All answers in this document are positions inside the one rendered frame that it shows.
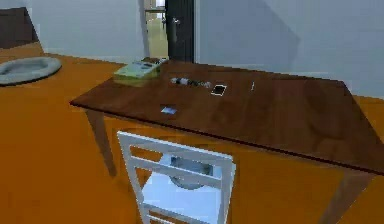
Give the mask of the grey and black remote control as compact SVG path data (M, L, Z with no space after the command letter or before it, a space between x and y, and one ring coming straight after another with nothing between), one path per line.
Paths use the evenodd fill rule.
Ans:
M191 80L188 78L171 78L171 83L173 84L179 84L179 85L187 85L187 86L200 86L205 88L210 88L211 83L210 82L204 82L199 80Z

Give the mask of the black phone with white rim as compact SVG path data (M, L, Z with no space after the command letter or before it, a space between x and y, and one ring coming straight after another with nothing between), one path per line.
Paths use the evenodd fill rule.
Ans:
M226 90L226 85L215 85L211 91L211 94L214 96L222 96Z

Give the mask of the white slatted chair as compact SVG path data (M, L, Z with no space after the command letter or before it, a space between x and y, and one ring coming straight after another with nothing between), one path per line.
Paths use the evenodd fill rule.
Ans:
M117 137L143 224L227 224L236 173L232 156L124 131ZM212 165L213 175L173 167L172 157ZM202 187L186 190L171 177Z

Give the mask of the grey round bowl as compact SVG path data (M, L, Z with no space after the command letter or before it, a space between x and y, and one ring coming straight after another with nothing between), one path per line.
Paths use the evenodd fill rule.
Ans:
M212 176L213 175L213 166L209 164L203 164L193 160L187 160L180 157L171 158L171 166L186 169L192 172ZM186 180L171 177L170 180L176 186L186 189L186 190L196 190L202 187L202 184L188 182Z

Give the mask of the green box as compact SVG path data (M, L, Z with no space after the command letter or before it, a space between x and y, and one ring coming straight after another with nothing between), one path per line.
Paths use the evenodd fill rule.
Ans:
M151 78L157 77L164 62L167 62L166 58L144 58L133 61L115 71L113 79L117 82L128 82L132 85L142 84Z

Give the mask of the brown wooden table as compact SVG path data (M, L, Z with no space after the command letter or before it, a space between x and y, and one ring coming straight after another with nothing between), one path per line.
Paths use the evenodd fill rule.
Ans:
M173 84L175 77L210 82L211 87ZM215 85L227 86L222 96L211 94ZM370 181L384 176L384 143L347 86L337 80L168 61L141 87L108 79L71 103L86 110L110 172L115 166L104 117L342 167L346 175L320 224L337 224ZM162 113L165 106L177 112Z

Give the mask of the black room door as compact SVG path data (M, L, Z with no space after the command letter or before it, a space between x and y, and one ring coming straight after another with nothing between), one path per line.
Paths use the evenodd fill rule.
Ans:
M194 0L165 0L168 56L171 60L194 61ZM172 40L172 18L180 20L177 43Z

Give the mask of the dark brown cabinet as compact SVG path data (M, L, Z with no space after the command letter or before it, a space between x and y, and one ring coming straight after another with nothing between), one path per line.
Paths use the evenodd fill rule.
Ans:
M0 49L38 42L26 7L0 9Z

